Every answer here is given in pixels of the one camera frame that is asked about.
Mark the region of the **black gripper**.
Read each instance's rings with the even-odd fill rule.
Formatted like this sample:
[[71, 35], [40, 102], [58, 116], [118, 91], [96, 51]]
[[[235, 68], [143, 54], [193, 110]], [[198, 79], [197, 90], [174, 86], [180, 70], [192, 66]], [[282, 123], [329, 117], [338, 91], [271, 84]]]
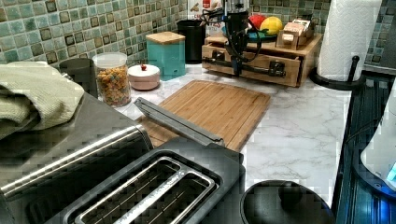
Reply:
[[227, 44], [225, 45], [229, 54], [233, 57], [231, 60], [233, 74], [239, 76], [242, 72], [242, 62], [248, 59], [243, 55], [248, 44], [248, 13], [229, 12], [224, 16]]

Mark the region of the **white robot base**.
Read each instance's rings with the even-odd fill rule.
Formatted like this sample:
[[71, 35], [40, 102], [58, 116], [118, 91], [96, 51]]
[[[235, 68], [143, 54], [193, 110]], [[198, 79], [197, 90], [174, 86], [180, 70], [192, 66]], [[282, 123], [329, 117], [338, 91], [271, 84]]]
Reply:
[[356, 99], [354, 169], [372, 191], [395, 200], [395, 86], [367, 78]]

